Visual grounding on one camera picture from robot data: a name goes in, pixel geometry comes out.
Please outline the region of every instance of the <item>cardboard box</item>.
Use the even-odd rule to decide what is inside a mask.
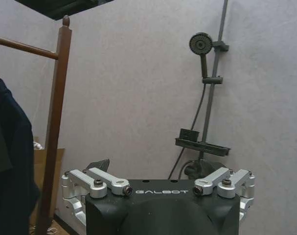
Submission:
[[[51,206],[50,206],[50,213],[49,213],[49,216],[51,218],[53,218],[53,216],[54,216],[56,202],[57,202],[57,193],[58,193],[59,178],[60,178],[60,168],[61,168],[61,162],[62,162],[62,157],[64,155],[64,152],[65,152],[64,148],[60,148],[57,150],[57,160],[56,160],[56,167],[55,167],[54,184],[53,184]],[[45,149],[34,150],[34,180],[40,190],[43,187],[45,164],[46,164],[46,150]],[[36,224],[37,207],[38,207],[38,203],[36,204],[36,207],[35,207],[32,215],[30,216],[29,223],[31,225]]]

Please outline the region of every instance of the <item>floor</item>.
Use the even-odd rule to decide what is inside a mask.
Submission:
[[[52,221],[51,228],[55,228],[55,229],[47,233],[48,235],[69,235],[55,220]],[[34,228],[30,228],[29,234],[30,235],[34,234]]]

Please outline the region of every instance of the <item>bolt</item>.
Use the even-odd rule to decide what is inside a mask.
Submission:
[[[103,186],[103,182],[100,179],[94,180],[94,186],[95,187],[102,187]]]
[[[231,186],[231,180],[228,180],[228,179],[224,179],[223,181],[222,181],[222,185],[223,186]]]
[[[133,188],[131,186],[127,186],[123,189],[123,194],[126,196],[130,196],[133,192]]]
[[[83,204],[85,204],[85,195],[81,195],[81,202],[83,203]]]
[[[193,188],[193,193],[196,196],[201,196],[203,194],[203,189],[201,187],[194,187]]]

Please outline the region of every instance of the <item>black cable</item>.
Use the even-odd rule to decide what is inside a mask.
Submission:
[[[190,161],[187,161],[186,163],[184,163],[184,165],[181,167],[181,170],[180,170],[180,173],[179,173],[179,177],[178,177],[178,180],[180,180],[181,179],[181,176],[182,176],[182,172],[183,172],[183,170],[184,170],[184,168],[188,165],[188,164],[190,164],[190,163],[194,163],[195,161],[193,161],[193,160],[190,160]]]
[[[201,162],[201,159],[204,159],[204,152],[199,152],[198,161]]]
[[[203,88],[203,93],[202,93],[201,101],[199,102],[199,105],[198,105],[198,108],[197,108],[197,111],[196,111],[196,115],[195,115],[194,120],[193,120],[193,123],[192,123],[191,130],[194,129],[196,120],[197,120],[197,118],[198,118],[198,114],[199,114],[199,111],[200,111],[200,109],[201,109],[201,106],[202,106],[202,103],[203,103],[203,100],[204,100],[204,96],[205,96],[205,89],[206,89],[206,84],[204,84],[204,88]],[[172,167],[172,170],[171,170],[171,172],[170,172],[170,174],[169,174],[168,180],[171,178],[171,176],[172,176],[172,174],[173,174],[173,171],[174,171],[175,168],[177,167],[177,164],[178,164],[179,160],[181,159],[184,150],[185,150],[185,148],[183,147],[182,150],[181,150],[181,152],[180,152],[180,154],[179,154],[179,156],[178,156],[178,158],[177,158],[177,160],[176,160],[176,162],[174,163],[174,165],[173,165],[173,167]]]

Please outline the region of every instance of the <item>gray wall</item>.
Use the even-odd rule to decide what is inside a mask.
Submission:
[[[202,90],[188,41],[199,31],[217,38],[222,4],[117,0],[71,18],[63,171],[110,158],[117,176],[168,176],[174,138],[190,127]],[[232,148],[214,159],[256,173],[241,234],[297,235],[297,0],[230,0],[224,40],[208,140]],[[180,164],[196,157],[187,151]],[[80,230],[60,192],[58,207]]]
[[[17,3],[0,0],[0,36],[54,51],[58,24]],[[0,77],[45,140],[54,61],[0,46]]]

